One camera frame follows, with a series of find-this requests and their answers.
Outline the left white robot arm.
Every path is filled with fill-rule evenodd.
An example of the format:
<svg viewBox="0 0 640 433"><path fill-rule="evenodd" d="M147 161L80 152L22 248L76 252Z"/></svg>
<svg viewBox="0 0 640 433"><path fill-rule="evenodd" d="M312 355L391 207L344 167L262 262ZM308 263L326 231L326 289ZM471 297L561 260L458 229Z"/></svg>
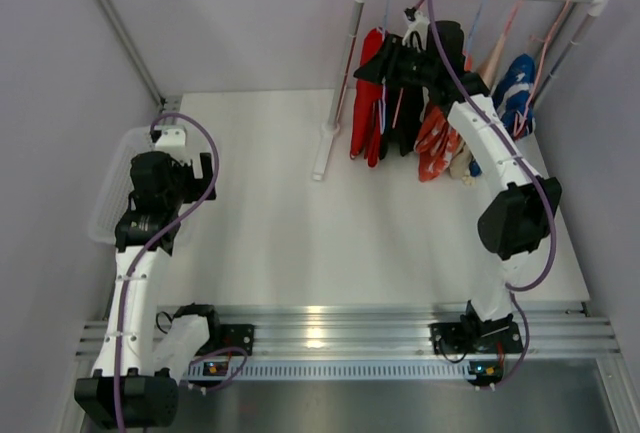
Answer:
<svg viewBox="0 0 640 433"><path fill-rule="evenodd" d="M87 378L74 398L99 427L166 427L177 412L179 382L191 360L220 333L212 305L178 309L160 343L154 341L160 285L168 271L182 222L216 197L219 158L200 156L202 175L166 152L135 156L133 189L115 227L116 277L107 329Z"/></svg>

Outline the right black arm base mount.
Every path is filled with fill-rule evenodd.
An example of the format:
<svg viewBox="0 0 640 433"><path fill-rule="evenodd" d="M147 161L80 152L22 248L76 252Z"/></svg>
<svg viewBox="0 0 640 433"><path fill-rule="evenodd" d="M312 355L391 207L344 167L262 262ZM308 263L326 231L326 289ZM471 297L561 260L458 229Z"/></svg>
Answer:
<svg viewBox="0 0 640 433"><path fill-rule="evenodd" d="M430 326L436 354L448 357L464 354L497 354L498 347L506 354L519 354L524 350L523 336L513 321L440 322Z"/></svg>

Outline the white plastic basket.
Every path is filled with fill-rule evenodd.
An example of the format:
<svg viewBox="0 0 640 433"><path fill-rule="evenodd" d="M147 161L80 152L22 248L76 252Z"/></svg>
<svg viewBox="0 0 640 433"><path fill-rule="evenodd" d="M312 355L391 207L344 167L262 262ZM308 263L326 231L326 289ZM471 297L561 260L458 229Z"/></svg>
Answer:
<svg viewBox="0 0 640 433"><path fill-rule="evenodd" d="M187 145L183 150L165 152L182 164L192 164L195 147L201 136L194 127L187 131ZM110 162L88 223L88 236L97 243L114 246L115 228L128 207L128 195L133 190L130 178L131 160L142 153L155 151L148 127L129 130L122 137Z"/></svg>

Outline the pink hanger of black trousers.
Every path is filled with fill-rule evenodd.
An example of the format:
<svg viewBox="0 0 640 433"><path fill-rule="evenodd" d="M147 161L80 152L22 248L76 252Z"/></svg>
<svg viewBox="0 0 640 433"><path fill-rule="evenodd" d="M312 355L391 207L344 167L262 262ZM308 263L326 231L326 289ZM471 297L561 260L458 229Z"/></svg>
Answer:
<svg viewBox="0 0 640 433"><path fill-rule="evenodd" d="M397 97L396 107L395 107L393 121L392 121L392 129L394 130L397 127L397 122L398 122L398 117L400 113L403 96L404 96L404 88L400 88L398 91L398 97Z"/></svg>

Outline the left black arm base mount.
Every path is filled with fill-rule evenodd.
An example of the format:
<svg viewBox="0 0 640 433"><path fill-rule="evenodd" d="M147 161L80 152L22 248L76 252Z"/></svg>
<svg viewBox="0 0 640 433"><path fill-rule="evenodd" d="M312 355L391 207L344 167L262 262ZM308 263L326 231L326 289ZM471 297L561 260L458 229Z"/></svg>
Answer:
<svg viewBox="0 0 640 433"><path fill-rule="evenodd" d="M198 350L197 354L203 356L220 349L236 347L243 349L248 356L251 356L255 329L253 324L223 323L213 329L209 340Z"/></svg>

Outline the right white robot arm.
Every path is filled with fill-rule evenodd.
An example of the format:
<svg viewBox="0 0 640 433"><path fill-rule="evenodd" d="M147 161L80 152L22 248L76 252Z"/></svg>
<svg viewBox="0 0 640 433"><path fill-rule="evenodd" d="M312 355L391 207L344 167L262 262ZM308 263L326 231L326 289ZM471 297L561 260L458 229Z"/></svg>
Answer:
<svg viewBox="0 0 640 433"><path fill-rule="evenodd" d="M486 178L492 199L477 220L479 241L498 262L480 281L456 322L436 323L434 351L451 363L470 354L518 353L529 348L528 327L517 326L516 296L538 288L554 266L556 212L562 188L543 177L522 155L495 109L488 84L466 66L461 25L430 24L425 43L415 47L396 34L382 34L354 72L357 86L376 93L374 106L394 93L415 104L426 93L427 113L440 110L444 122L465 142Z"/></svg>

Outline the pink hanger of blue garment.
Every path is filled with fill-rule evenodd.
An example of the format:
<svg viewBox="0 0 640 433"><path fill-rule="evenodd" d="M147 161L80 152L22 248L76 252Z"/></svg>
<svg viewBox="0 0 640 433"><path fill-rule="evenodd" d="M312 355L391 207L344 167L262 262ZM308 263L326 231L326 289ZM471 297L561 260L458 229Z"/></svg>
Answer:
<svg viewBox="0 0 640 433"><path fill-rule="evenodd" d="M528 118L529 118L529 110L531 109L532 105L533 105L533 97L534 94L537 92L538 90L538 86L540 84L541 81L541 75L542 75L542 70L544 67L544 63L545 63L545 59L547 56L547 51L549 49L549 45L551 43L551 41L554 39L554 36L556 34L556 31L558 30L558 27L561 23L561 21L564 19L568 9L569 9L569 5L571 3L571 0L565 0L564 5L562 6L560 12L558 13L557 17L555 18L554 22L552 23L552 25L549 27L546 36L544 38L536 38L533 37L532 40L534 41L538 41L541 44L541 49L538 55L538 63L537 63L537 68L536 68L536 75L534 78L534 82L532 84L532 87L529 91L529 97L525 103L525 108L523 110L522 113L518 113L515 117L514 117L514 125L513 125L513 137L515 139L518 139L521 137L521 134L524 132L524 130L526 129L527 126L527 122L528 122Z"/></svg>

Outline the beige garment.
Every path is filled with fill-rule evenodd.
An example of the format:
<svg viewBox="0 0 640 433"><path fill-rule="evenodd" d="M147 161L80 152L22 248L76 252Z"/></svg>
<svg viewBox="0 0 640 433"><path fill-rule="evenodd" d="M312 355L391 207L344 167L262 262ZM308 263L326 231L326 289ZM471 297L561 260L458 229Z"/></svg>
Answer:
<svg viewBox="0 0 640 433"><path fill-rule="evenodd" d="M488 92L469 92L471 102L455 103L448 116L449 122L453 123L457 129L463 143L454 154L449 167L450 175L454 179L461 180L466 186L473 186L476 183L471 161L474 160L483 173L491 173L496 169L495 153L500 153L503 149L499 135L494 131L498 117L495 108L490 105L490 93L496 80L505 43L505 34L501 33L485 59L474 68L478 79L482 81Z"/></svg>

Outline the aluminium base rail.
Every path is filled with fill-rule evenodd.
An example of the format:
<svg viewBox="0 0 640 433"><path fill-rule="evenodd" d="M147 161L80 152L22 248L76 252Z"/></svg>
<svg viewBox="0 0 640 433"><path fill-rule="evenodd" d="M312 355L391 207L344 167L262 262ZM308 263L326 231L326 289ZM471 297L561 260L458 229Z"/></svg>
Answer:
<svg viewBox="0 0 640 433"><path fill-rule="evenodd" d="M220 323L253 324L253 354L229 347L191 360L183 374L191 388L225 380L262 381L427 380L487 388L530 361L592 362L598 368L621 357L611 323L584 309L538 311L521 307L518 326L528 327L529 348L520 354L470 354L451 363L434 351L430 326L456 322L453 311L424 308L251 309L224 308ZM155 318L160 343L174 320ZM76 357L96 362L108 321L85 325Z"/></svg>

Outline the red trousers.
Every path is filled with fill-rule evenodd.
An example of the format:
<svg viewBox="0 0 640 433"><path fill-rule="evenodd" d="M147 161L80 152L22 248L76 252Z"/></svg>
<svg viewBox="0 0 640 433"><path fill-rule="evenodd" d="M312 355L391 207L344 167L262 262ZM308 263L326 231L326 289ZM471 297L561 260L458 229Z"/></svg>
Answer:
<svg viewBox="0 0 640 433"><path fill-rule="evenodd" d="M352 115L350 158L362 156L369 168L379 162L381 130L379 115L383 88L360 79L356 80L356 96Z"/></svg>

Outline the pink hanger of beige garment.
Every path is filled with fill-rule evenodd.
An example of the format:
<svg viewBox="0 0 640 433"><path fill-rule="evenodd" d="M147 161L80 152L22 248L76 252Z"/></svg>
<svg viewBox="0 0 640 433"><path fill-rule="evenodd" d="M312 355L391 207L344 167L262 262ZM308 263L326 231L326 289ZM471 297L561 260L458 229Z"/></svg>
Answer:
<svg viewBox="0 0 640 433"><path fill-rule="evenodd" d="M506 45L507 38L508 38L509 33L511 31L513 22L515 21L515 18L517 16L518 12L519 12L519 9L521 8L521 5L522 5L523 1L524 0L517 0L516 3L514 4L512 10L511 10L510 14L509 14L509 17L508 17L508 19L506 21L506 24L504 26L503 32L502 32L501 37L500 37L501 42L502 42L501 43L502 49L504 49L504 47Z"/></svg>

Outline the black trousers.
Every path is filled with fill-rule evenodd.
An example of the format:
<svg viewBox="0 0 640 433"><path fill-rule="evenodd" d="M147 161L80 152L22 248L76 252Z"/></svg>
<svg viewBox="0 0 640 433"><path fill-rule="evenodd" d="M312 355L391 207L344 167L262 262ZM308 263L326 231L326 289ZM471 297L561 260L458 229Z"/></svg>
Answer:
<svg viewBox="0 0 640 433"><path fill-rule="evenodd" d="M388 88L386 92L387 118L385 133L381 135L380 161L387 156L391 144L398 146L402 157L411 153L422 125L421 115L425 108L423 88L411 86L404 88L397 127L392 129L398 91L399 88Z"/></svg>

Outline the orange patterned garment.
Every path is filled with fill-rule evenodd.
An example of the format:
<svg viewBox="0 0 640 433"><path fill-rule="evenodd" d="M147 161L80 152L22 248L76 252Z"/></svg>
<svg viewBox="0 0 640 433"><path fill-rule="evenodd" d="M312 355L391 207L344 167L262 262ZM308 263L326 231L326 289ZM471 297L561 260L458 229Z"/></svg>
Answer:
<svg viewBox="0 0 640 433"><path fill-rule="evenodd" d="M414 143L414 151L419 155L419 181L439 177L450 166L460 141L460 135L448 123L441 108L429 101Z"/></svg>

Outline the blue white patterned garment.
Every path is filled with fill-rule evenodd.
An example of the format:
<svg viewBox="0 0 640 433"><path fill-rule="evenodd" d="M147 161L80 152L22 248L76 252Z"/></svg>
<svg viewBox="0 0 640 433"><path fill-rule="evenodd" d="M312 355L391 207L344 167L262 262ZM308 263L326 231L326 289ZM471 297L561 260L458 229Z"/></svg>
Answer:
<svg viewBox="0 0 640 433"><path fill-rule="evenodd" d="M529 110L526 129L520 138L515 139L513 137L514 117L523 112L535 75L536 65L534 59L530 55L523 53L511 62L492 94L496 113L514 141L532 134L535 129L534 109L532 106Z"/></svg>

